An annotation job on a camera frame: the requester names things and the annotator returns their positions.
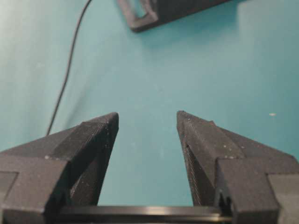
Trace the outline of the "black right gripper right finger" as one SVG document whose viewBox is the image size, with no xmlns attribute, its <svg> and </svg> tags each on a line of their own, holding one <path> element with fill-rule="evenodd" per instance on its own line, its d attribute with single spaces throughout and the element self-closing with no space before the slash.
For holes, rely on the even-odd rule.
<svg viewBox="0 0 299 224">
<path fill-rule="evenodd" d="M 294 156 L 185 111 L 177 131 L 195 206 L 221 207 L 234 224 L 298 223 Z"/>
</svg>

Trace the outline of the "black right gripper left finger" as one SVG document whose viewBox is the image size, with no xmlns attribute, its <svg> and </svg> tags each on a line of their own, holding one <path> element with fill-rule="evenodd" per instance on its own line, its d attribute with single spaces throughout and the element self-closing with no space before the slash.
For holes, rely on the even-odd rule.
<svg viewBox="0 0 299 224">
<path fill-rule="evenodd" d="M 115 112 L 0 153 L 0 221 L 51 224 L 64 206 L 96 206 L 119 129 Z"/>
</svg>

